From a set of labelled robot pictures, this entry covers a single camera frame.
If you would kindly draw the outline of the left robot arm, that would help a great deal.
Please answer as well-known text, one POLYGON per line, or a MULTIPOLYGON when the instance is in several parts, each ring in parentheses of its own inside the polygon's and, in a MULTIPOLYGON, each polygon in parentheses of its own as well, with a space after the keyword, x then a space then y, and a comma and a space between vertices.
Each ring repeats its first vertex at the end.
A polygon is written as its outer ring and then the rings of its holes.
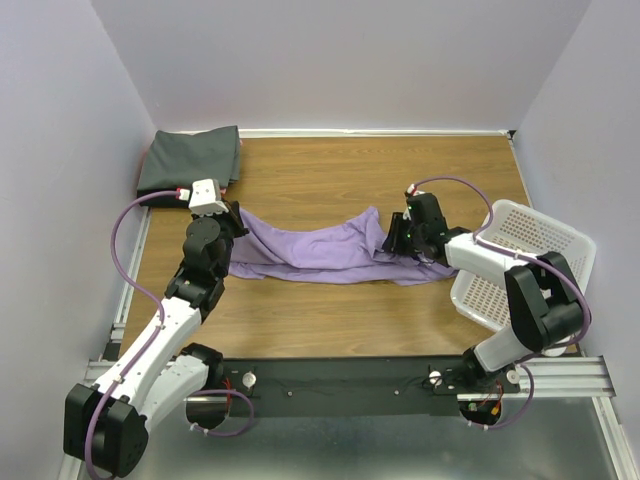
POLYGON ((235 399, 220 352, 186 345, 217 306, 236 239, 247 234, 238 202, 189 203, 183 259, 156 312, 134 343, 89 385, 74 385, 65 398, 63 451, 81 460, 92 479, 129 475, 140 462, 155 426, 192 395, 235 399))

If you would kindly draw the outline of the purple t shirt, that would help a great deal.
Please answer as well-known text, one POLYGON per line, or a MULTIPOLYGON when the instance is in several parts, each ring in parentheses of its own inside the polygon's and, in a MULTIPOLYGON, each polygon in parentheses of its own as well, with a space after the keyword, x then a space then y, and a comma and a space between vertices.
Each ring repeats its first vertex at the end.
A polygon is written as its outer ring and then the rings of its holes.
POLYGON ((238 278, 413 286, 457 275, 455 269, 435 262, 384 252, 386 234, 374 207, 342 224, 313 231, 283 230, 245 209, 240 213, 249 233, 232 249, 229 273, 238 278))

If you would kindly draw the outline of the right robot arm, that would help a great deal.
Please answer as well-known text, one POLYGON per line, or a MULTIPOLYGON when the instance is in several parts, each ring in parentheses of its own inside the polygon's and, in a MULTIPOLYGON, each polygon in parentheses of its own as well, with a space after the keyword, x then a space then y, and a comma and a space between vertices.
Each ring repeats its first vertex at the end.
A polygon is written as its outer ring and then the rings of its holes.
POLYGON ((383 249, 456 270, 456 310, 494 332, 454 367, 435 368, 434 390, 483 391, 518 360, 563 353, 588 323, 579 297, 594 265, 594 241, 526 205, 494 202, 483 230, 473 234, 449 227, 436 196, 418 191, 393 214, 383 249))

